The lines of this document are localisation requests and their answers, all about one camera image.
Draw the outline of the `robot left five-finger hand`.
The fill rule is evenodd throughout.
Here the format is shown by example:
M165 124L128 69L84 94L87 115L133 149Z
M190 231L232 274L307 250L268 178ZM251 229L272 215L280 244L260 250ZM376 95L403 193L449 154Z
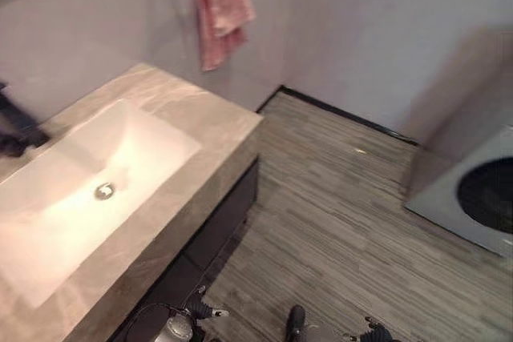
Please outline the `robot left five-finger hand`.
M228 317L229 311L219 308L213 308L203 301L206 287L199 286L186 300L186 311L196 320L206 320L211 318Z

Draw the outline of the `robot right five-finger hand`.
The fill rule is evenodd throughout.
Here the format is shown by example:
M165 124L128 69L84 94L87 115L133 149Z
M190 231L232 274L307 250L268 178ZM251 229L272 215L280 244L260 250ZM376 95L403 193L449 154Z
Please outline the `robot right five-finger hand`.
M399 342L381 322L371 316L366 316L365 320L369 330L360 335L361 342Z

